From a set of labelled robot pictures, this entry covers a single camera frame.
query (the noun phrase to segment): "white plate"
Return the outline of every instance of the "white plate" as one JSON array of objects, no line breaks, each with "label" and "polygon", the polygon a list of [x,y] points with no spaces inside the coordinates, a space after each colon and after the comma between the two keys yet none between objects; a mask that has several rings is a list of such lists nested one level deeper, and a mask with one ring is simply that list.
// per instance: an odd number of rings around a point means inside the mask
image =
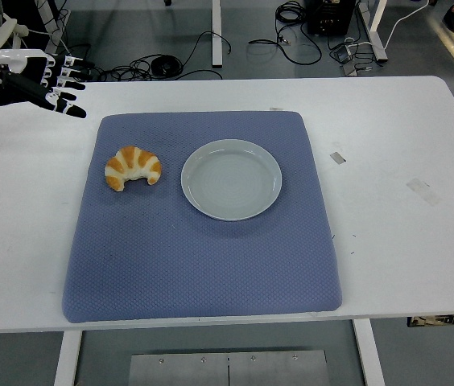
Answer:
[{"label": "white plate", "polygon": [[193,152],[180,183],[196,209],[214,219],[236,221],[265,211],[277,199],[283,179],[277,161],[261,146],[223,139]]}]

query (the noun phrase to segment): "plate rim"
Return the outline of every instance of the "plate rim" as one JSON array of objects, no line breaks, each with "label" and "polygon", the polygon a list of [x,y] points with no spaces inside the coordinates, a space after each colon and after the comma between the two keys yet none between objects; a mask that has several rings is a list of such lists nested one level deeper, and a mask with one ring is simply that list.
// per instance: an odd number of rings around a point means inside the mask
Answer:
[{"label": "plate rim", "polygon": [[[194,199],[191,198],[192,197],[191,193],[189,194],[191,197],[188,196],[186,188],[184,187],[184,185],[185,185],[184,184],[184,172],[185,172],[186,166],[188,166],[192,162],[193,156],[196,155],[199,151],[203,150],[206,146],[212,146],[214,144],[220,144],[220,143],[225,143],[225,142],[243,142],[245,144],[248,143],[248,144],[250,144],[250,146],[255,147],[256,149],[258,149],[258,151],[262,151],[264,154],[267,154],[267,156],[269,156],[269,159],[271,160],[271,162],[273,162],[275,164],[275,166],[276,166],[276,168],[275,168],[275,170],[273,170],[272,174],[274,176],[278,175],[279,187],[278,187],[278,189],[274,190],[274,191],[276,191],[276,193],[274,194],[273,199],[266,206],[264,206],[262,210],[257,211],[254,214],[251,214],[250,216],[244,216],[242,218],[227,218],[227,219],[219,217],[219,216],[215,216],[214,214],[203,210],[202,207],[197,206],[198,203]],[[253,143],[253,142],[247,141],[245,139],[237,139],[237,138],[218,139],[216,141],[211,141],[211,142],[203,144],[202,146],[200,146],[197,149],[193,150],[193,152],[188,156],[188,158],[184,162],[184,164],[182,166],[182,169],[181,169],[181,172],[180,172],[180,187],[182,188],[182,191],[184,193],[184,197],[186,197],[186,200],[197,211],[200,211],[201,213],[207,215],[208,217],[211,217],[212,219],[215,219],[215,220],[221,220],[221,221],[243,221],[243,220],[251,219],[251,218],[253,218],[255,216],[259,216],[260,214],[262,214],[264,211],[266,211],[269,207],[271,207],[274,204],[274,202],[279,197],[281,189],[283,187],[283,173],[281,171],[281,166],[279,165],[279,163],[277,162],[275,157],[268,150],[266,150],[264,147],[258,145],[257,143]]]}]

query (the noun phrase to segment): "white table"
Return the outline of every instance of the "white table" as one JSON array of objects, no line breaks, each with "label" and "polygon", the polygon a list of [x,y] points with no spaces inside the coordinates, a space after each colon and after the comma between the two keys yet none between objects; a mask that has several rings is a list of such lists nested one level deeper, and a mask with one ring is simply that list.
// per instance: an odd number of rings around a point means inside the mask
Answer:
[{"label": "white table", "polygon": [[[28,104],[0,107],[0,332],[454,314],[454,99],[442,80],[89,84],[78,105],[88,112],[84,120]],[[342,306],[69,323],[61,311],[64,276],[101,119],[269,109],[297,111],[307,127],[334,235]],[[336,152],[346,162],[336,163],[330,156]]]}]

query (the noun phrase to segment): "gray floor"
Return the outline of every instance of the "gray floor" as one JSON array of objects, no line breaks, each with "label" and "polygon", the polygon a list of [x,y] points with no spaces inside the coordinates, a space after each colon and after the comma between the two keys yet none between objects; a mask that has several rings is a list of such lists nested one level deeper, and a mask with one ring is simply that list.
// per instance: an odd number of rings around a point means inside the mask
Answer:
[{"label": "gray floor", "polygon": [[[69,1],[67,8],[72,15],[68,43],[90,43],[89,59],[104,69],[155,53],[175,55],[185,61],[198,35],[211,28],[209,1],[174,0],[170,8],[161,6],[162,3],[163,0]],[[247,44],[252,39],[274,38],[274,10],[281,3],[222,1],[222,34],[233,46],[230,55],[224,51],[224,66],[217,70],[224,79],[341,76],[339,65],[328,57],[325,37],[314,38],[323,57],[312,66],[291,64],[272,47]],[[454,95],[454,58],[432,28],[433,24],[440,24],[449,4],[448,0],[439,0],[436,7],[428,7],[399,23],[386,50],[389,61],[383,67],[370,64],[373,69],[359,75],[438,76]],[[386,41],[396,20],[421,5],[423,2],[389,0],[378,30],[382,40]],[[304,62],[316,59],[316,49],[296,31],[286,32],[286,38],[292,42],[287,48],[290,56]],[[358,35],[354,18],[348,35]],[[329,40],[331,46],[340,41]],[[369,49],[363,46],[360,51]],[[197,69],[211,69],[207,37],[199,42],[184,72]],[[217,76],[202,72],[179,81],[192,79]],[[362,108],[371,113],[372,106]],[[413,329],[406,327],[405,318],[400,318],[373,321],[373,327],[387,385],[454,384],[454,326]],[[53,384],[61,336],[0,335],[0,384]],[[125,385],[130,355],[142,352],[310,347],[326,350],[332,384],[354,385],[362,382],[354,344],[349,322],[97,331],[84,336],[78,379],[81,386]]]}]

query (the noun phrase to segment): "croissant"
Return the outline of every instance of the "croissant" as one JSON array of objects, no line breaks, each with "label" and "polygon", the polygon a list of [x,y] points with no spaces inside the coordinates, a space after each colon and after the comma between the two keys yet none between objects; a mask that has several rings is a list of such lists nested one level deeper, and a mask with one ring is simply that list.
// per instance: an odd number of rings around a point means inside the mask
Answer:
[{"label": "croissant", "polygon": [[161,162],[150,151],[135,146],[122,147],[105,165],[105,181],[115,191],[122,191],[125,181],[147,179],[154,185],[161,176]]}]

